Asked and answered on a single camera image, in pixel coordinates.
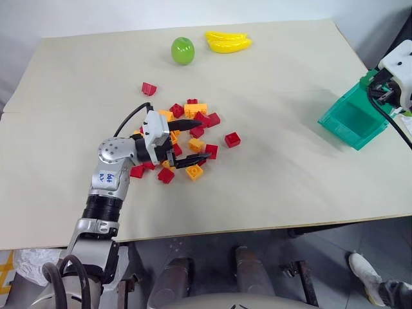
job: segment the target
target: toy block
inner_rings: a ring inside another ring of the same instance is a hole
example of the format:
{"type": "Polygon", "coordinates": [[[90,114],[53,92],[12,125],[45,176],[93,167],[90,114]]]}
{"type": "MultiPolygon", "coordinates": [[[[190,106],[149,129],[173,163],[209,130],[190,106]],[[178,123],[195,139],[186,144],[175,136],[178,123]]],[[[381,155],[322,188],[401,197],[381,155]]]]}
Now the toy block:
{"type": "Polygon", "coordinates": [[[218,148],[219,146],[216,145],[206,145],[205,153],[211,153],[211,156],[208,157],[208,159],[216,159],[216,156],[218,155],[218,148]]]}
{"type": "Polygon", "coordinates": [[[173,113],[172,113],[171,111],[165,111],[164,109],[161,109],[161,110],[159,111],[159,114],[161,114],[161,115],[163,115],[164,117],[166,117],[166,121],[167,121],[167,122],[170,122],[170,121],[173,121],[173,120],[174,120],[173,113]]]}
{"type": "Polygon", "coordinates": [[[192,135],[195,138],[201,137],[204,133],[205,130],[203,130],[201,127],[194,127],[189,131],[190,135],[192,135]]]}
{"type": "Polygon", "coordinates": [[[209,125],[207,127],[212,127],[220,123],[220,118],[218,114],[213,113],[213,114],[210,114],[208,117],[211,121],[209,122],[209,125]]]}
{"type": "Polygon", "coordinates": [[[176,169],[174,166],[172,166],[172,167],[170,166],[170,162],[168,160],[163,161],[162,166],[165,169],[170,169],[171,171],[174,171],[176,169]]]}
{"type": "Polygon", "coordinates": [[[170,138],[172,140],[172,145],[177,144],[178,138],[176,137],[176,134],[174,133],[174,131],[170,132],[170,138]]]}
{"type": "Polygon", "coordinates": [[[173,150],[175,156],[180,156],[183,153],[182,148],[177,143],[173,145],[173,150]]]}
{"type": "Polygon", "coordinates": [[[163,183],[169,183],[173,178],[174,173],[170,169],[166,169],[165,167],[157,175],[157,179],[159,179],[163,183]]]}
{"type": "Polygon", "coordinates": [[[207,104],[185,104],[185,116],[193,119],[197,112],[207,114],[207,104]]]}
{"type": "Polygon", "coordinates": [[[200,161],[200,162],[198,163],[198,165],[199,165],[199,166],[202,166],[202,165],[205,164],[205,163],[206,163],[206,159],[200,161]]]}
{"type": "Polygon", "coordinates": [[[186,173],[192,181],[197,180],[202,174],[203,169],[198,164],[186,168],[186,173]]]}
{"type": "Polygon", "coordinates": [[[240,144],[240,137],[236,132],[233,132],[225,136],[225,142],[229,148],[232,148],[240,144]]]}
{"type": "Polygon", "coordinates": [[[148,96],[154,95],[156,90],[157,90],[157,87],[155,85],[148,84],[146,82],[142,84],[142,93],[144,93],[145,95],[148,95],[148,96]]]}
{"type": "Polygon", "coordinates": [[[154,170],[156,166],[152,162],[143,162],[143,166],[145,169],[154,170]]]}
{"type": "Polygon", "coordinates": [[[144,174],[144,166],[143,164],[138,166],[133,166],[130,170],[130,177],[141,178],[144,174]]]}
{"type": "Polygon", "coordinates": [[[198,140],[197,138],[191,138],[189,140],[189,148],[194,153],[201,152],[204,145],[205,145],[205,143],[203,143],[201,140],[198,140]]]}
{"type": "Polygon", "coordinates": [[[173,116],[175,118],[179,118],[180,116],[182,116],[185,113],[185,109],[183,108],[183,106],[179,105],[179,104],[175,104],[173,105],[169,111],[171,111],[173,113],[173,116]]]}
{"type": "Polygon", "coordinates": [[[199,111],[196,113],[193,119],[198,120],[202,123],[201,126],[197,126],[197,127],[201,127],[202,129],[205,127],[209,127],[209,124],[211,123],[210,117],[200,113],[199,111]]]}

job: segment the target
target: black hose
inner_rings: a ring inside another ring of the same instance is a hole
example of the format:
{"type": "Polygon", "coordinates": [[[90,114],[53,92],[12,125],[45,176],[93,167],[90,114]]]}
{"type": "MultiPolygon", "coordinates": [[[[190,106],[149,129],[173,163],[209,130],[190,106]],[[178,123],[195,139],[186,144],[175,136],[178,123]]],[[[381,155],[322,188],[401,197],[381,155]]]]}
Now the black hose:
{"type": "Polygon", "coordinates": [[[124,120],[123,122],[119,125],[118,129],[116,130],[115,134],[113,137],[117,137],[120,131],[123,129],[123,127],[127,124],[127,122],[130,120],[131,117],[133,117],[135,114],[137,114],[141,109],[143,108],[151,108],[150,102],[143,103],[140,105],[138,108],[136,108],[134,111],[132,111],[124,120]]]}
{"type": "Polygon", "coordinates": [[[412,142],[410,141],[410,139],[406,136],[405,132],[402,131],[402,129],[397,125],[397,123],[387,114],[385,113],[379,106],[378,104],[376,104],[375,100],[372,97],[371,94],[371,86],[369,86],[366,89],[366,94],[368,96],[368,100],[369,102],[372,104],[372,106],[393,126],[393,128],[398,132],[398,134],[400,135],[400,137],[403,138],[403,140],[405,141],[405,143],[409,146],[409,148],[411,148],[412,150],[412,142]]]}
{"type": "Polygon", "coordinates": [[[51,283],[54,289],[55,306],[58,309],[67,309],[66,291],[59,269],[53,263],[45,263],[42,268],[43,276],[51,283]]]}
{"type": "Polygon", "coordinates": [[[91,296],[90,296],[90,284],[88,279],[88,274],[84,268],[82,262],[74,255],[66,256],[60,264],[60,274],[63,275],[64,269],[66,268],[68,262],[71,262],[76,270],[77,275],[80,280],[80,289],[82,291],[82,309],[91,308],[91,296]]]}

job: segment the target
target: banana bunch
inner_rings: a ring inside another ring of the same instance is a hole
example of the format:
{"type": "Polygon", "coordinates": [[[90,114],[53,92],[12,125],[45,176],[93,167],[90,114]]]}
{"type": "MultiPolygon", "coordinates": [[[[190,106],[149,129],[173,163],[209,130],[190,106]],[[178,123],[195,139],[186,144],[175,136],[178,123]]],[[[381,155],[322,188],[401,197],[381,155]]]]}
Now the banana bunch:
{"type": "Polygon", "coordinates": [[[216,53],[234,53],[252,44],[252,40],[247,38],[247,33],[208,31],[205,36],[211,50],[216,53]]]}

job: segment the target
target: handwritten label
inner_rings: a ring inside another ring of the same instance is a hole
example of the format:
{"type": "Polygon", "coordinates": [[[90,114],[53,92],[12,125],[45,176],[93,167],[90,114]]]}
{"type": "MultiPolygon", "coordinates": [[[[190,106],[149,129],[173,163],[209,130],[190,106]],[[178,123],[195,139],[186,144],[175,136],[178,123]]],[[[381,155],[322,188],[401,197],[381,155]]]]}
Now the handwritten label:
{"type": "Polygon", "coordinates": [[[101,183],[106,183],[112,185],[116,182],[116,175],[110,171],[100,171],[98,174],[98,179],[101,183]]]}

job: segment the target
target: white wall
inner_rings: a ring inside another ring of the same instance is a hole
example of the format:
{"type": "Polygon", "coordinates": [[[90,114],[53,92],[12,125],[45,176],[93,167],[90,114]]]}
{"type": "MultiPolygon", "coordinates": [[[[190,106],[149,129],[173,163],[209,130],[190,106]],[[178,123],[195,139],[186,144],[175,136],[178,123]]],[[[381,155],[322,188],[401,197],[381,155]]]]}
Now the white wall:
{"type": "Polygon", "coordinates": [[[0,0],[0,105],[42,37],[331,17],[373,67],[411,6],[412,0],[0,0]]]}

